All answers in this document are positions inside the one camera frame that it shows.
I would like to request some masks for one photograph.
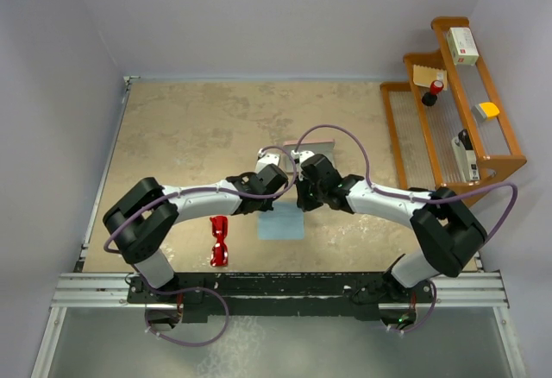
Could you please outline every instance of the light blue square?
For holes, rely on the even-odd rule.
[[[257,231],[260,240],[303,240],[304,216],[295,202],[274,201],[274,211],[259,213]]]

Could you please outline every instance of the red object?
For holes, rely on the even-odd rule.
[[[438,95],[442,91],[443,87],[444,87],[444,84],[442,83],[441,80],[434,80],[431,82],[430,93],[432,95]]]
[[[224,239],[228,235],[228,219],[225,216],[210,217],[212,222],[213,237],[216,243],[210,255],[210,265],[214,268],[228,264],[228,249]]]

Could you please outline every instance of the wooden tabletop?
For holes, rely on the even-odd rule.
[[[297,139],[319,123],[355,133],[369,154],[374,182],[398,186],[379,83],[133,84],[84,271],[130,271],[121,256],[103,252],[108,232],[101,219],[140,179],[212,184],[253,171],[259,148]],[[336,139],[342,175],[364,174],[361,153],[345,135],[322,129],[313,137]],[[284,197],[295,198],[294,190]],[[260,240],[257,220],[257,214],[229,219],[229,265],[223,269],[209,264],[214,238],[207,217],[174,226],[161,248],[176,271],[380,271],[418,249],[405,227],[328,207],[304,214],[303,240]]]

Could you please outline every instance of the wall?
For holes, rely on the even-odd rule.
[[[512,178],[519,184],[517,205],[482,257],[487,269],[502,271],[532,376],[550,376],[552,0],[479,0],[471,25],[528,158]],[[487,226],[504,209],[502,197],[508,194],[491,196],[478,207]]]
[[[122,100],[82,0],[0,0],[0,364],[30,376]]]
[[[125,74],[178,78],[404,77],[435,16],[477,0],[85,0]]]

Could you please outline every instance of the white box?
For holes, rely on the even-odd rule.
[[[468,27],[451,27],[447,33],[447,43],[455,65],[473,66],[480,57]]]

